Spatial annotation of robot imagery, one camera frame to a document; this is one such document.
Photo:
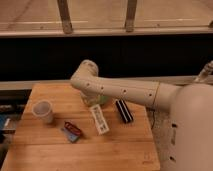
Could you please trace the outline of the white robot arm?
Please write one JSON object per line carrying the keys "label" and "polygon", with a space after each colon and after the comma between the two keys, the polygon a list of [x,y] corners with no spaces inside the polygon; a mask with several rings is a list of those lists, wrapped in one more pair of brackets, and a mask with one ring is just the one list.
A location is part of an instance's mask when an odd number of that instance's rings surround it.
{"label": "white robot arm", "polygon": [[166,171],[213,171],[213,60],[186,86],[155,81],[103,78],[98,66],[84,60],[70,84],[86,97],[96,94],[126,100],[171,116]]}

